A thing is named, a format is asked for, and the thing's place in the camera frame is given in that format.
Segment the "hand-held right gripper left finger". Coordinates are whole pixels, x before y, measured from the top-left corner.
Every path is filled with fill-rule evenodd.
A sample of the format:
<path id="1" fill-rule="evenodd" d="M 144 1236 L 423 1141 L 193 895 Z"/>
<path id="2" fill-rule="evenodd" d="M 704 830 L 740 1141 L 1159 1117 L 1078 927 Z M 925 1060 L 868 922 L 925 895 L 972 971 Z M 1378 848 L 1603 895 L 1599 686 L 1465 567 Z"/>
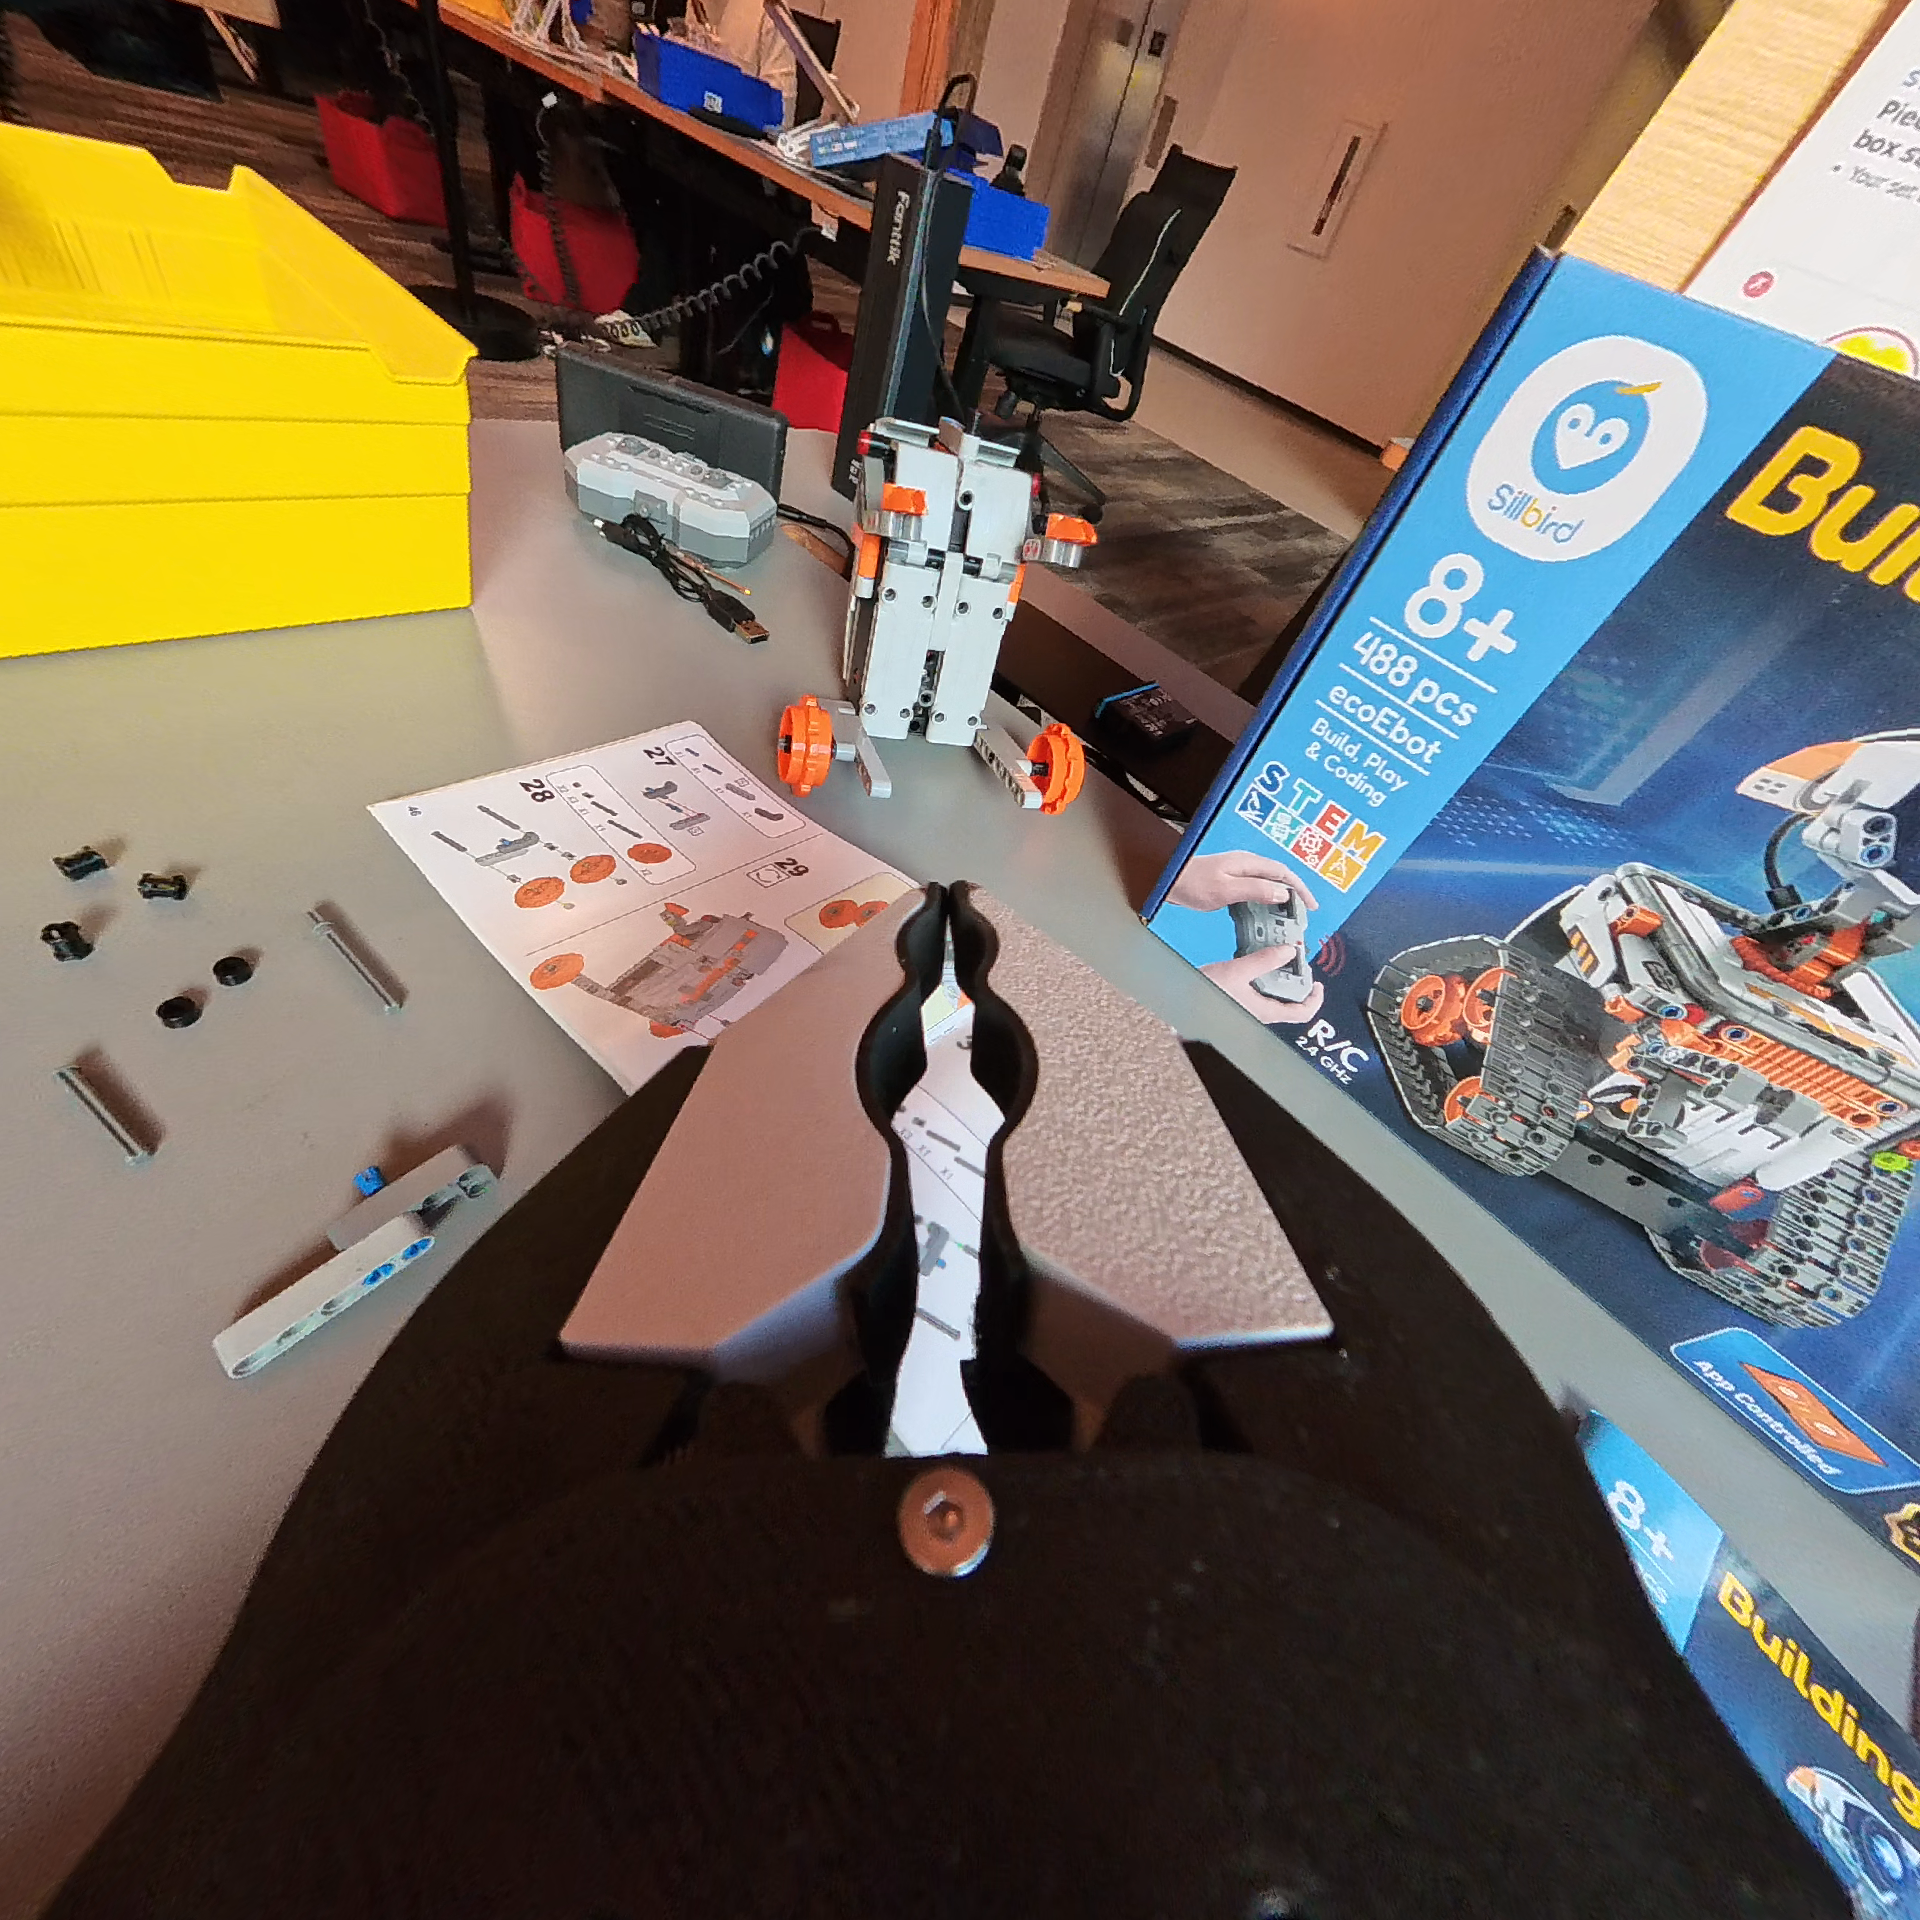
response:
<path id="1" fill-rule="evenodd" d="M 949 964 L 949 887 L 731 1018 L 595 1253 L 564 1354 L 768 1382 L 827 1443 L 880 1443 L 922 1312 L 902 1101 Z"/>

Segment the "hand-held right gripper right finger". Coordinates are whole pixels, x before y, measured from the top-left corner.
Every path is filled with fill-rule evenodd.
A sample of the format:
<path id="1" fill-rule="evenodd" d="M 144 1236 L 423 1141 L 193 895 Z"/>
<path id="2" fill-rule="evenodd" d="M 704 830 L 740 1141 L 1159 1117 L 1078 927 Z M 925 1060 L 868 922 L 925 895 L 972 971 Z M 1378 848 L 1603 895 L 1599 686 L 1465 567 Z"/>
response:
<path id="1" fill-rule="evenodd" d="M 1003 1105 L 957 1366 L 977 1439 L 1075 1443 L 1137 1375 L 1324 1341 L 1330 1312 L 1180 1031 L 977 887 L 949 887 L 949 931 Z"/>

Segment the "instruction booklet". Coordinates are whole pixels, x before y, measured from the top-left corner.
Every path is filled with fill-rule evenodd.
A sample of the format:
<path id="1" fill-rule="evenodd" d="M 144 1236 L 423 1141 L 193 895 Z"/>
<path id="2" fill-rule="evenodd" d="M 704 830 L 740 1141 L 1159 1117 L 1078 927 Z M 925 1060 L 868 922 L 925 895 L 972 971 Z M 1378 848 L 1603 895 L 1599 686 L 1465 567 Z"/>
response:
<path id="1" fill-rule="evenodd" d="M 913 887 L 758 786 L 704 724 L 382 796 L 371 822 L 624 1097 Z M 972 998 L 949 971 L 925 998 L 925 1074 L 893 1119 L 922 1236 L 893 1403 L 909 1460 L 985 1448 L 957 1366 L 996 1105 L 969 1060 Z"/>

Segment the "grey beam with blue pin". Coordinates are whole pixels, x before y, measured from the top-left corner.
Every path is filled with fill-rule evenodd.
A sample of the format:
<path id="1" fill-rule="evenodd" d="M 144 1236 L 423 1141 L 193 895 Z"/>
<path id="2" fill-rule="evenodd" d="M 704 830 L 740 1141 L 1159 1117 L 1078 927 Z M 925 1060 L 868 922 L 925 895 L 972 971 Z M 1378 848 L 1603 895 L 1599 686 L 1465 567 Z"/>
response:
<path id="1" fill-rule="evenodd" d="M 376 1280 L 423 1261 L 436 1246 L 442 1213 L 485 1199 L 489 1182 L 494 1170 L 479 1160 L 470 1150 L 442 1150 L 395 1182 L 371 1182 L 360 1170 L 359 1172 L 360 1199 L 339 1219 L 328 1219 L 335 1253 L 213 1338 L 222 1375 L 254 1375 L 261 1366 L 316 1338 L 328 1318 L 360 1300 Z"/>

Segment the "yellow plastic parts bin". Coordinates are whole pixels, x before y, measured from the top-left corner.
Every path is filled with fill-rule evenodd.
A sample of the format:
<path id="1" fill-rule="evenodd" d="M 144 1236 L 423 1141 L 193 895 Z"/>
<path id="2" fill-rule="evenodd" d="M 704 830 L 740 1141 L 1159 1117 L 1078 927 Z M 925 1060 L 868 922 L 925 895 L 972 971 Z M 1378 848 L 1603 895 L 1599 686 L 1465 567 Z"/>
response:
<path id="1" fill-rule="evenodd" d="M 0 128 L 0 650 L 470 604 L 470 345 L 254 170 Z"/>

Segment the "grey desk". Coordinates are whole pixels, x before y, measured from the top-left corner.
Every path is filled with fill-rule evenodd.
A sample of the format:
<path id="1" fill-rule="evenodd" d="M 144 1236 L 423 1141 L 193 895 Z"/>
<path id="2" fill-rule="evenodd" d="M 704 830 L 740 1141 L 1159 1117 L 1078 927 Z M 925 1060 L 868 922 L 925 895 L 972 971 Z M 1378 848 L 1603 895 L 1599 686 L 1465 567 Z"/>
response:
<path id="1" fill-rule="evenodd" d="M 470 520 L 479 613 L 9 664 L 9 1915 L 1849 1915 L 1556 1389 L 1702 1407 L 1141 927 L 1166 827 L 1103 781 L 1043 827 L 925 757 L 809 822 L 1156 1006 L 1338 1338 L 938 1464 L 985 1487 L 957 1577 L 902 1552 L 925 1464 L 557 1351 L 704 1057 L 624 1101 L 371 808 L 654 724 L 768 768 L 841 580 L 777 542 L 775 648 L 712 637 L 534 426 L 479 429 Z M 442 1150 L 489 1197 L 222 1375 L 359 1172 Z"/>

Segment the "wooden desk with black legs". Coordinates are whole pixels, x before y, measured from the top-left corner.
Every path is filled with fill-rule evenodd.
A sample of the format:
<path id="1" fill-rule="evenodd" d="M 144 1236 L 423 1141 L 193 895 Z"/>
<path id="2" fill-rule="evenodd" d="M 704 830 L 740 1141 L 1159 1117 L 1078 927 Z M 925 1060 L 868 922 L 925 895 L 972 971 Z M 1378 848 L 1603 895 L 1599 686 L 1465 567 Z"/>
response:
<path id="1" fill-rule="evenodd" d="M 543 42 L 523 42 L 489 14 L 470 14 L 470 8 L 436 8 L 436 14 L 447 33 L 489 50 L 494 64 L 514 64 L 543 87 L 564 87 L 587 106 L 624 116 L 640 128 L 659 128 L 663 138 L 679 138 L 672 160 L 684 160 L 693 146 L 712 154 L 693 170 L 693 187 L 731 180 L 740 187 L 731 201 L 746 220 L 775 227 L 777 206 L 806 206 L 809 218 L 809 255 L 827 272 L 841 272 L 846 279 L 868 278 L 873 193 L 860 193 L 852 180 L 806 173 L 775 138 L 746 138 L 746 137 L 723 137 L 684 106 L 663 106 L 643 87 L 633 87 L 624 74 L 557 64 Z M 996 255 L 996 247 L 957 247 L 956 278 L 969 297 L 985 297 L 985 300 L 1043 300 L 1043 297 L 1103 300 L 1110 297 L 1110 278 L 1075 272 L 1046 247 L 1032 259 Z"/>

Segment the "blue robot kit box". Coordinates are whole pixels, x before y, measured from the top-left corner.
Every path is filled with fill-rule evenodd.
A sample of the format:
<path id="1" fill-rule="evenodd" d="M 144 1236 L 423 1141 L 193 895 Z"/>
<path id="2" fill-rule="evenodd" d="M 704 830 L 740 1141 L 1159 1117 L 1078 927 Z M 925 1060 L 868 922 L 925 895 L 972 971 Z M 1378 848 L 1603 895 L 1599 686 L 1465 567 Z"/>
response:
<path id="1" fill-rule="evenodd" d="M 1532 259 L 1148 927 L 1912 1556 L 1912 386 Z"/>

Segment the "partly built toy robot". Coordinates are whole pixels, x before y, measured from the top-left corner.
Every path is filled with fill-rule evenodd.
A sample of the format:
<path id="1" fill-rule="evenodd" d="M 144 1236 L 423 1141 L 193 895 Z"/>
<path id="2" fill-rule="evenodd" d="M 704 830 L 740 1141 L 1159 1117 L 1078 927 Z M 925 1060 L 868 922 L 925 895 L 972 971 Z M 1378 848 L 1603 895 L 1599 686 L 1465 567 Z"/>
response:
<path id="1" fill-rule="evenodd" d="M 860 768 L 886 796 L 880 737 L 972 746 L 996 781 L 1061 810 L 1089 753 L 1068 724 L 985 724 L 996 658 L 1019 613 L 1024 567 L 1078 567 L 1089 520 L 1032 507 L 1043 476 L 1006 441 L 949 426 L 880 416 L 860 439 L 860 548 L 846 604 L 846 701 L 777 711 L 777 781 L 806 796 L 832 768 Z"/>

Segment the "grey battery box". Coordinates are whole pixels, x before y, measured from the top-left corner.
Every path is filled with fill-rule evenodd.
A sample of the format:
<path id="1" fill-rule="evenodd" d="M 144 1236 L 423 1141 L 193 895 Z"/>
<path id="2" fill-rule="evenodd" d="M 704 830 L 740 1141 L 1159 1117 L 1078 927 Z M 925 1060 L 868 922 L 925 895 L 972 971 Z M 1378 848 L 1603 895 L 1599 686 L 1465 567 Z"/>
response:
<path id="1" fill-rule="evenodd" d="M 768 483 L 643 439 L 573 441 L 564 491 L 593 524 L 643 520 L 698 567 L 749 567 L 777 530 L 777 500 Z"/>

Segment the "blue cover booklet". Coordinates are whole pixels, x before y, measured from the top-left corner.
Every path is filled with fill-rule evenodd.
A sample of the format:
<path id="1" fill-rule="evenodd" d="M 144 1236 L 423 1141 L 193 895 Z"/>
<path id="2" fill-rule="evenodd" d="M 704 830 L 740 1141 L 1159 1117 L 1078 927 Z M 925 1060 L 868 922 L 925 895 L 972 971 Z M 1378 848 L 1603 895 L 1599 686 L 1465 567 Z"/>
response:
<path id="1" fill-rule="evenodd" d="M 1920 1743 L 1611 1417 L 1580 1421 L 1640 1583 L 1851 1915 L 1920 1915 Z"/>

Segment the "black box device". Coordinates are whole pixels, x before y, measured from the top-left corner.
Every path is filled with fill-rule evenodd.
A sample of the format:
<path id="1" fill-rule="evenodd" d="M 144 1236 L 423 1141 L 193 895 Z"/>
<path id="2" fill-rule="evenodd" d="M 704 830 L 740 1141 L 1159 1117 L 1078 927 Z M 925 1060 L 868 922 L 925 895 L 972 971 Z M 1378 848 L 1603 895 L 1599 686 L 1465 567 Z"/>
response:
<path id="1" fill-rule="evenodd" d="M 593 439 L 643 439 L 749 476 L 775 500 L 788 476 L 777 413 L 654 372 L 640 348 L 557 345 L 557 439 L 564 448 Z"/>

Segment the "black office chair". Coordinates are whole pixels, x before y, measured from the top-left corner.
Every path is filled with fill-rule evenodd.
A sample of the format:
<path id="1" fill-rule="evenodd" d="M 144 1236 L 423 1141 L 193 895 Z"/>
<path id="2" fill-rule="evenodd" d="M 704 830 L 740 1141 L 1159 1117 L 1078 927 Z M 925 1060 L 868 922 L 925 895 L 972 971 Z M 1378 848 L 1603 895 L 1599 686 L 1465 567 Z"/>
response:
<path id="1" fill-rule="evenodd" d="M 1228 187 L 1235 170 L 1166 146 L 1159 173 L 1116 218 L 1116 232 L 1091 259 L 1110 291 L 1075 300 L 1068 328 L 1046 310 L 1019 300 L 1006 278 L 969 278 L 972 310 L 956 361 L 957 404 L 972 413 L 985 372 L 1003 372 L 1003 416 L 1012 416 L 1012 404 L 1032 404 L 1032 416 L 1056 413 L 1128 426 L 1141 413 L 1141 372 L 1156 348 L 1159 300 L 1202 247 Z"/>

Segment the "black upright device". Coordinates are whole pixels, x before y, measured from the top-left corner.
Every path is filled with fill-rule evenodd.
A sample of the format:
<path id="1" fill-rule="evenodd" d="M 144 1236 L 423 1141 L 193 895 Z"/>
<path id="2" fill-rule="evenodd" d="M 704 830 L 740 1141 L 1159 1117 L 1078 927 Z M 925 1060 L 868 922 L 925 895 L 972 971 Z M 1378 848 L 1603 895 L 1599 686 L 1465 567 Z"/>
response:
<path id="1" fill-rule="evenodd" d="M 880 160 L 873 247 L 860 278 L 852 375 L 832 441 L 832 491 L 860 491 L 860 439 L 880 416 L 938 426 L 949 297 L 957 278 L 972 187 L 909 154 Z"/>

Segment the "curled white poster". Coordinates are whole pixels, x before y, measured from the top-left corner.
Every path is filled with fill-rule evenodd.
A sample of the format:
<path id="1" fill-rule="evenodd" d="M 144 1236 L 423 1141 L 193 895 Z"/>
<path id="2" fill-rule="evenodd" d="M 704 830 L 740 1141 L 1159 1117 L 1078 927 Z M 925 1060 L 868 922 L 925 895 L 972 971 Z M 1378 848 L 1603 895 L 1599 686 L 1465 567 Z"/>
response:
<path id="1" fill-rule="evenodd" d="M 1920 8 L 1892 14 L 1688 297 L 1920 372 Z"/>

